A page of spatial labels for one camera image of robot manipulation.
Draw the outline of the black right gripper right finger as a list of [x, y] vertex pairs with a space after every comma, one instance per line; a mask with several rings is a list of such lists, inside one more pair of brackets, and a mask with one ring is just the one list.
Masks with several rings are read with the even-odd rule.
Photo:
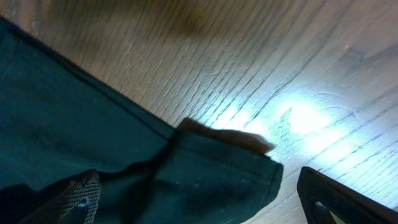
[[329, 178], [303, 167], [297, 192], [308, 223], [397, 223], [397, 212]]

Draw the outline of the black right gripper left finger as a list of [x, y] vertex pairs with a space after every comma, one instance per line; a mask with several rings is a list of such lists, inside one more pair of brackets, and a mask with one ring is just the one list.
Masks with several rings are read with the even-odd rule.
[[66, 189], [35, 209], [20, 223], [92, 224], [101, 195], [99, 174], [90, 169], [71, 180]]

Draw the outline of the black t-shirt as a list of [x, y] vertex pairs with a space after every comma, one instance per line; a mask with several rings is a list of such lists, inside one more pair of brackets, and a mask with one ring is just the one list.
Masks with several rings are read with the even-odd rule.
[[242, 223], [283, 167], [180, 131], [1, 21], [1, 222], [17, 223], [87, 170], [96, 223]]

